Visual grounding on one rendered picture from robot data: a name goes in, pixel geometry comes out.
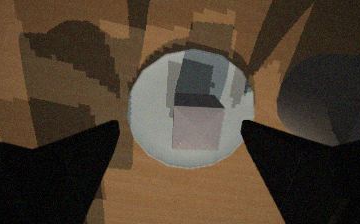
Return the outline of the pale grey round dish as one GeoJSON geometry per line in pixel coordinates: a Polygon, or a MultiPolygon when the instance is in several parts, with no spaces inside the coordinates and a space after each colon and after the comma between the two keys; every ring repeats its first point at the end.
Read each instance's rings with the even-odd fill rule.
{"type": "Polygon", "coordinates": [[[199,49],[168,53],[145,67],[133,84],[127,114],[133,139],[168,166],[198,168],[231,155],[243,142],[243,120],[254,121],[254,92],[224,56],[199,49]],[[218,151],[173,150],[175,93],[215,95],[225,107],[218,151]]]}

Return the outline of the pale pink block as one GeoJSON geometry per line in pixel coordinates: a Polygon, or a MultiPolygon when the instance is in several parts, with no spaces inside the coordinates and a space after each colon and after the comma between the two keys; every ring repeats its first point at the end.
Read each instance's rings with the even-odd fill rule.
{"type": "Polygon", "coordinates": [[[224,114],[215,95],[175,93],[172,149],[218,151],[224,114]]]}

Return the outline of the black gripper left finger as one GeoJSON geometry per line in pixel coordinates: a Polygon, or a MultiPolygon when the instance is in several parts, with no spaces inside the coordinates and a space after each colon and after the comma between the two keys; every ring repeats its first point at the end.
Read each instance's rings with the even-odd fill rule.
{"type": "Polygon", "coordinates": [[[83,224],[119,136],[111,120],[34,149],[0,142],[0,189],[24,224],[83,224]]]}

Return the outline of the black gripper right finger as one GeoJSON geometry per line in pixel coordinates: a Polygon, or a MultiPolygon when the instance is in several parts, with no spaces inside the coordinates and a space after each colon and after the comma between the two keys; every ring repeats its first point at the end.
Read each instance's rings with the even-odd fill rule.
{"type": "Polygon", "coordinates": [[[336,224],[360,185],[360,140],[330,146],[251,120],[241,136],[285,224],[336,224]]]}

